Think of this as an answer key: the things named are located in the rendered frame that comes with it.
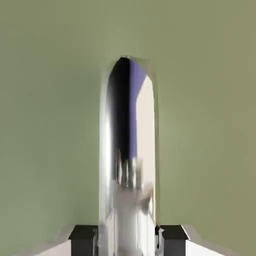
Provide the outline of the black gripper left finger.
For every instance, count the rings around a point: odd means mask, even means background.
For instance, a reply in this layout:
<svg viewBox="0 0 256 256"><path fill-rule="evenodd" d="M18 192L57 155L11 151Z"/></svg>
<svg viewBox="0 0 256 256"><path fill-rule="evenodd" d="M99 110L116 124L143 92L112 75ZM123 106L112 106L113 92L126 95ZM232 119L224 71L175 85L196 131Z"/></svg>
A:
<svg viewBox="0 0 256 256"><path fill-rule="evenodd" d="M34 256L99 256L98 226L71 225L44 244Z"/></svg>

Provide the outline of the green painted drawer front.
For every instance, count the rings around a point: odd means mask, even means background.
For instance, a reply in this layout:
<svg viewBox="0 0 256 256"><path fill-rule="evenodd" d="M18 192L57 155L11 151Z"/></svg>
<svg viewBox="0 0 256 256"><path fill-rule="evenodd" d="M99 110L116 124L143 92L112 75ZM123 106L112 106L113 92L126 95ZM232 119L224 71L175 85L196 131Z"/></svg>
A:
<svg viewBox="0 0 256 256"><path fill-rule="evenodd" d="M157 81L160 222L256 256L256 0L0 0L0 256L98 222L121 55Z"/></svg>

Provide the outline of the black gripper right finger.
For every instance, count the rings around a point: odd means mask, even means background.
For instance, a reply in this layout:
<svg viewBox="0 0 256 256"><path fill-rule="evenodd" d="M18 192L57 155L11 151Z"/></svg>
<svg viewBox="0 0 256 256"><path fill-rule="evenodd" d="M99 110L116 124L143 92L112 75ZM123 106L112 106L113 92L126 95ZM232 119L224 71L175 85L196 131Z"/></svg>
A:
<svg viewBox="0 0 256 256"><path fill-rule="evenodd" d="M157 225L155 256L219 256L191 225Z"/></svg>

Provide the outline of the curved shiny metal handle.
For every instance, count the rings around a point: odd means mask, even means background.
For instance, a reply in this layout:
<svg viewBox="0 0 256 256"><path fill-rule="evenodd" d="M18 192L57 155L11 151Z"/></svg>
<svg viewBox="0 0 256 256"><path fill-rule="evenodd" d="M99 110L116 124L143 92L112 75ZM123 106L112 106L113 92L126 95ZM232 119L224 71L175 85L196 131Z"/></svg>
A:
<svg viewBox="0 0 256 256"><path fill-rule="evenodd" d="M155 256L157 128L147 63L119 57L100 94L98 256Z"/></svg>

